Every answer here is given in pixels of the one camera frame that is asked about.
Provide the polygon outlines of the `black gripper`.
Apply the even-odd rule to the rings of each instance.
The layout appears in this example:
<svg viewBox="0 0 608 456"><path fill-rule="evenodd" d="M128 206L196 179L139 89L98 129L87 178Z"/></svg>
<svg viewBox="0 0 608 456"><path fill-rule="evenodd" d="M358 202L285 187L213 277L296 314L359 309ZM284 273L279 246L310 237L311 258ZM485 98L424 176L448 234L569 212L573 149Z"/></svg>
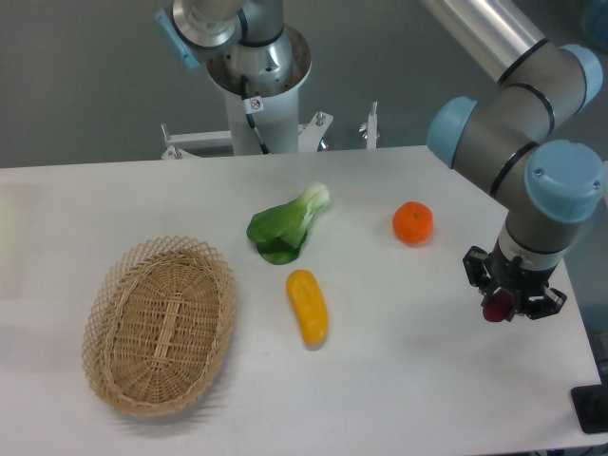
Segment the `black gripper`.
<svg viewBox="0 0 608 456"><path fill-rule="evenodd" d="M497 291L505 290L512 294L512 309L529 319L541 319L558 314L567 300L565 293L549 286L556 265L532 270L522 256L507 259L498 246L490 254L471 246L463 263L469 284L483 296L482 307L489 305Z"/></svg>

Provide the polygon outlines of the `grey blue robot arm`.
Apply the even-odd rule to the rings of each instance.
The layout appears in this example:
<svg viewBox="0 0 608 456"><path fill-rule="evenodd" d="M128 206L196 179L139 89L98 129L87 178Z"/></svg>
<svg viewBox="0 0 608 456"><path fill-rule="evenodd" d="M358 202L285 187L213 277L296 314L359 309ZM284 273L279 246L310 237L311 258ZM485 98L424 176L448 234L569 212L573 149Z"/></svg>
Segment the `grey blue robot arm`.
<svg viewBox="0 0 608 456"><path fill-rule="evenodd" d="M507 209L493 250L466 253L467 279L489 321L557 314L566 297L550 276L596 211L606 172L589 147L551 135L595 98L601 64L584 47L549 43L509 1L429 1L427 9L501 89L490 104L449 101L427 131L439 160ZM236 154L319 149L331 120L318 113L298 124L311 56L280 2L175 1L155 21L177 58L206 67L222 90Z"/></svg>

